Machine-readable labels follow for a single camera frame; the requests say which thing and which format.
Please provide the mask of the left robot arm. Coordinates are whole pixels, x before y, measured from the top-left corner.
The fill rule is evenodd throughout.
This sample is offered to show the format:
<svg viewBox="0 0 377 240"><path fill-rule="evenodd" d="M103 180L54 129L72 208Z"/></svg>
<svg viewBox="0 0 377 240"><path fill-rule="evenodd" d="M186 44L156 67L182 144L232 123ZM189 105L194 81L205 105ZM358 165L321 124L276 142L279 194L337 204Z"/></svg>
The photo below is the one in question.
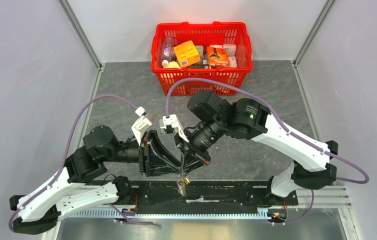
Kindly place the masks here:
<svg viewBox="0 0 377 240"><path fill-rule="evenodd" d="M9 199L13 214L9 229L14 233L38 235L54 228L68 216L103 204L127 205L136 201L126 176L116 176L100 186L73 194L73 191L105 174L106 162L137 164L147 177L179 173L180 161L161 143L158 133L150 130L141 141L120 141L108 126L95 127L83 138L83 146L66 157L60 169L38 189Z"/></svg>

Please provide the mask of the yellow key tag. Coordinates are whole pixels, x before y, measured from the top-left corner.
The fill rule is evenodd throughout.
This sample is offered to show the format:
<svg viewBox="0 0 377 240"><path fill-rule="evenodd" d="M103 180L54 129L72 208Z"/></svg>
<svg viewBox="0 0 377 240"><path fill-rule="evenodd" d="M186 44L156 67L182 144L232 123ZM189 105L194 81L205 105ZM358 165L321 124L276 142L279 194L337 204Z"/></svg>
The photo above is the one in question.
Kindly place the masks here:
<svg viewBox="0 0 377 240"><path fill-rule="evenodd" d="M185 185L189 185L190 184L190 180L188 178L184 178L183 182L184 182Z"/></svg>

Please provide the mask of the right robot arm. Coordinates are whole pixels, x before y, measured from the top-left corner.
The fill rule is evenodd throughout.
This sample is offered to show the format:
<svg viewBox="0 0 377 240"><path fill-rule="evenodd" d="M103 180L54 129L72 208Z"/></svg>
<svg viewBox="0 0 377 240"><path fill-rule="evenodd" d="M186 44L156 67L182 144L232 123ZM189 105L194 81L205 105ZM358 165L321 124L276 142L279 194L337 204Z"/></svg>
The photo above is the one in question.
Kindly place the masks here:
<svg viewBox="0 0 377 240"><path fill-rule="evenodd" d="M267 145L292 159L285 171L268 181L265 198L272 205L297 189L319 190L337 178L337 168L330 163L332 154L338 152L335 141L316 142L279 123L270 108L256 100L242 98L229 103L212 91L200 90L189 99L187 108L199 123L179 129L174 137L181 151L183 174L208 165L209 148L228 136Z"/></svg>

